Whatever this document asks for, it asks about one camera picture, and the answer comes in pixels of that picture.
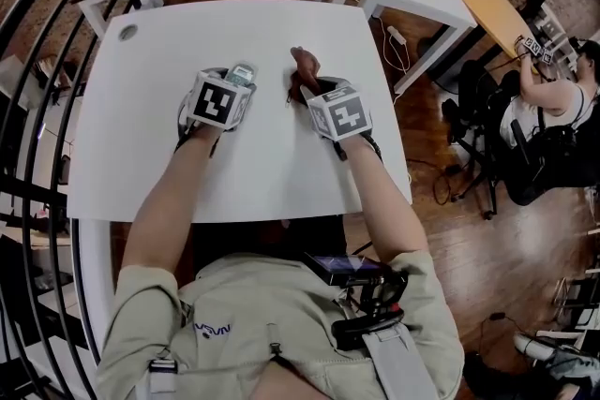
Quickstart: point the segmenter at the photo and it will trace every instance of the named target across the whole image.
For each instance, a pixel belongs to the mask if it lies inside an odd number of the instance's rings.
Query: smartphone
[[[359,255],[321,256],[305,255],[307,267],[327,285],[349,287],[365,280],[382,276],[389,267]]]
[[[248,62],[239,62],[229,69],[224,81],[247,87],[254,83],[256,70],[257,68]]]

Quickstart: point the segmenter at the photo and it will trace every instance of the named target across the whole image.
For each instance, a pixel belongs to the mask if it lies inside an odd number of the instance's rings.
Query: hand
[[[525,44],[522,41],[520,41],[517,44],[517,55],[520,57],[521,55],[525,55],[526,53],[528,53],[530,56],[532,54],[531,51],[527,47],[525,47]]]
[[[313,95],[319,96],[321,94],[321,87],[317,83],[315,77],[319,73],[321,64],[312,53],[305,51],[302,47],[292,47],[290,49],[293,60],[296,61],[296,72],[292,75],[292,88],[290,89],[290,96],[296,102],[300,102],[306,105],[304,97],[300,92],[300,86],[305,85]]]

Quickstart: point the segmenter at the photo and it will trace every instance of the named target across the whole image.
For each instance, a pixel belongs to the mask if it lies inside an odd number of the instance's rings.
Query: wrist
[[[346,155],[348,156],[354,152],[360,151],[365,147],[367,147],[369,150],[372,150],[371,146],[362,135],[352,135],[343,141],[339,141],[339,145],[342,149],[344,149],[344,152],[346,152]]]
[[[191,134],[189,139],[192,141],[200,141],[202,143],[209,143],[211,146],[217,141],[220,135],[223,133],[222,128],[216,126],[203,125],[197,128],[196,131]]]

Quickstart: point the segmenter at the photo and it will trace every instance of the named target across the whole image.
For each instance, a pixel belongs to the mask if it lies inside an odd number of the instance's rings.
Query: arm
[[[141,265],[175,271],[186,246],[208,157],[220,132],[205,126],[173,154],[131,226],[123,268]]]
[[[368,233],[381,261],[404,252],[428,250],[423,226],[385,166],[360,136],[341,141],[358,189]]]
[[[134,397],[132,390],[148,364],[168,353],[181,325],[173,271],[188,239],[200,183],[219,133],[205,126],[173,154],[131,227],[97,371],[102,398]]]
[[[358,188],[377,255],[409,282],[400,299],[404,323],[442,399],[457,394],[464,354],[457,326],[435,275],[423,226],[385,166],[360,136],[341,142]]]
[[[525,47],[517,47],[517,53],[523,54]],[[552,83],[540,82],[536,83],[533,80],[532,74],[532,58],[530,55],[525,55],[521,59],[520,71],[520,87],[521,97],[528,104],[543,109],[566,111],[571,104],[573,90],[568,81],[555,81]]]

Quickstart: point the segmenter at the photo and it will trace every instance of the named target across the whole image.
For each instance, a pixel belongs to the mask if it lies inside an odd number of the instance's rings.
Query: box
[[[314,129],[332,141],[341,141],[373,128],[365,100],[352,85],[307,98]]]
[[[225,130],[242,122],[252,91],[199,72],[187,102],[187,117]]]

